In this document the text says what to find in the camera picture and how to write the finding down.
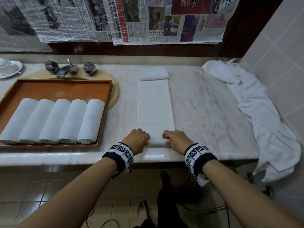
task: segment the beige sink basin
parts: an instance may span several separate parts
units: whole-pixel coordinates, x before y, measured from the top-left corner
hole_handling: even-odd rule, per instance
[[[50,75],[49,71],[47,70],[40,70],[38,72],[29,74],[28,76],[25,76],[24,78],[27,79],[57,79],[56,76]],[[102,70],[97,70],[97,74],[93,77],[90,77],[86,75],[86,73],[83,71],[82,68],[79,68],[79,72],[77,74],[68,74],[65,76],[65,79],[87,79],[87,80],[112,80],[113,86],[112,86],[112,92],[110,96],[110,101],[109,101],[109,106],[108,110],[112,109],[116,103],[119,100],[120,97],[120,87],[111,75],[108,73],[102,71]]]

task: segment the orange wooden tray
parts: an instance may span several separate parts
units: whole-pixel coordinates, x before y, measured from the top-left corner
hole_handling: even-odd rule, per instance
[[[3,148],[34,148],[34,147],[96,147],[101,144],[104,123],[108,112],[108,103],[112,91],[111,80],[61,80],[61,79],[18,79],[0,101],[0,133],[14,114],[23,98],[35,100],[67,99],[73,101],[81,99],[88,103],[90,99],[100,99],[105,103],[105,108],[101,118],[97,140],[94,144],[14,144],[7,145],[0,142]]]

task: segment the newspaper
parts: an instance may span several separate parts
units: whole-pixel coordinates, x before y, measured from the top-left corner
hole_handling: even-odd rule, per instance
[[[43,43],[112,42],[102,0],[14,0]]]
[[[103,0],[114,45],[217,44],[239,0]]]
[[[13,0],[0,0],[0,52],[52,52],[39,41]]]

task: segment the leg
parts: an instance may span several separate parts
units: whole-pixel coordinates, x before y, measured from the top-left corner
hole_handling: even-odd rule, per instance
[[[161,171],[161,190],[158,193],[158,228],[177,227],[188,228],[187,224],[179,216],[174,198],[170,193],[170,176],[166,171]]]
[[[146,200],[138,205],[137,214],[142,224],[140,226],[135,226],[134,228],[154,228],[154,224],[150,220],[148,204]]]

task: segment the wristband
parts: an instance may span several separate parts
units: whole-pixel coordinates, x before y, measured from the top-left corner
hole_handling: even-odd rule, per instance
[[[134,155],[131,148],[124,143],[118,142],[112,145],[111,148],[102,156],[108,157],[116,161],[117,169],[112,178],[118,176],[134,162]]]
[[[203,174],[202,168],[210,160],[217,160],[217,158],[211,153],[211,151],[201,144],[193,144],[187,148],[185,152],[186,166],[199,183],[200,186],[206,185],[209,180]]]

